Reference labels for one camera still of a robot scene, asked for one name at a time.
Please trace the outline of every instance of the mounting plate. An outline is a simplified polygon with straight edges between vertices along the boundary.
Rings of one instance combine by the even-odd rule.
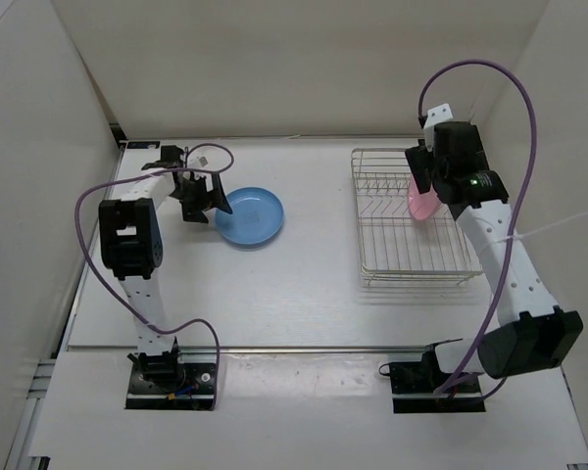
[[[430,371],[423,362],[390,362],[390,384],[394,413],[474,413],[486,410],[478,379],[461,383],[449,399],[433,395]],[[451,374],[441,374],[442,381]]]
[[[175,390],[164,390],[153,382],[144,380],[139,367],[133,364],[126,391],[126,409],[179,409],[206,411],[214,403],[214,371],[216,365],[210,362],[188,362],[181,364],[185,380]],[[191,395],[169,399],[169,395],[190,385]]]

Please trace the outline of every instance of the white wall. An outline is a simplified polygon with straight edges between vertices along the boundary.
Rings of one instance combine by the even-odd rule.
[[[538,161],[520,232],[588,210],[588,1],[552,0],[516,71],[534,102]],[[491,166],[517,194],[528,155],[526,112],[509,86],[484,127]],[[526,240],[545,282],[585,323],[564,362],[588,441],[588,217]]]
[[[448,63],[511,66],[547,0],[54,0],[129,138],[416,133]],[[484,115],[503,81],[431,90]]]
[[[117,154],[49,0],[16,0],[0,19],[0,469],[78,276],[75,199],[109,178]]]

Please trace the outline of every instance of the pink plate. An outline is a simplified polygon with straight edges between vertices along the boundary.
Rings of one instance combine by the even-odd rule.
[[[425,220],[438,212],[442,203],[440,203],[433,187],[428,193],[420,194],[412,176],[410,187],[408,188],[408,206],[410,207],[413,218],[416,220]]]

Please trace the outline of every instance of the metal wire rack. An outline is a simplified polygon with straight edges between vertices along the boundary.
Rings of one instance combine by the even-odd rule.
[[[481,273],[464,232],[446,206],[425,221],[412,218],[408,207],[411,173],[405,149],[355,149],[351,170],[366,284],[459,284]]]

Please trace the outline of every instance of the white dish rack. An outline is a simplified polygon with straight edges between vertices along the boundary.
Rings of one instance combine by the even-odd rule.
[[[405,149],[355,149],[351,170],[365,284],[460,284],[481,273],[472,247],[446,206],[425,221],[412,218]]]

